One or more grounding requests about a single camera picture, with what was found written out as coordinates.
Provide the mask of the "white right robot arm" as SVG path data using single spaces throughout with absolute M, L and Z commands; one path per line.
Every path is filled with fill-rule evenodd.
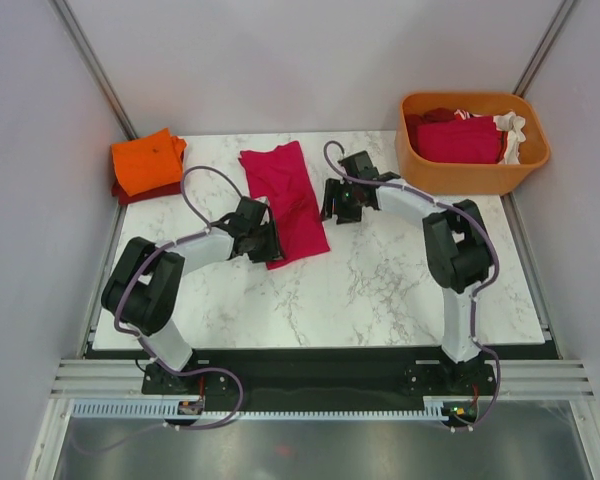
M 379 180 L 345 177 L 325 182 L 324 220 L 357 223 L 367 207 L 422 228 L 429 273 L 442 289 L 441 349 L 450 360 L 438 368 L 437 377 L 445 391 L 463 392 L 474 381 L 468 362 L 484 350 L 476 333 L 478 295 L 499 273 L 499 260 L 479 208 L 471 200 L 446 204 L 391 173 Z

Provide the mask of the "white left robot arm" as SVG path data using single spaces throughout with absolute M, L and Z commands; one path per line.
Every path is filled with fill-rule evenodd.
M 165 382 L 188 393 L 199 382 L 194 350 L 173 319 L 182 279 L 212 264 L 246 256 L 253 263 L 284 258 L 273 211 L 265 199 L 241 197 L 235 211 L 206 229 L 162 246 L 134 237 L 104 287 L 101 305 L 114 329 L 134 337 L 165 369 Z

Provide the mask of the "crimson pink t-shirt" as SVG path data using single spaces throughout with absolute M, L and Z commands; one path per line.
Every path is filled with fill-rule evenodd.
M 330 251 L 300 143 L 296 140 L 269 152 L 243 150 L 239 155 L 253 198 L 268 199 L 277 225 L 282 260 L 269 270 Z

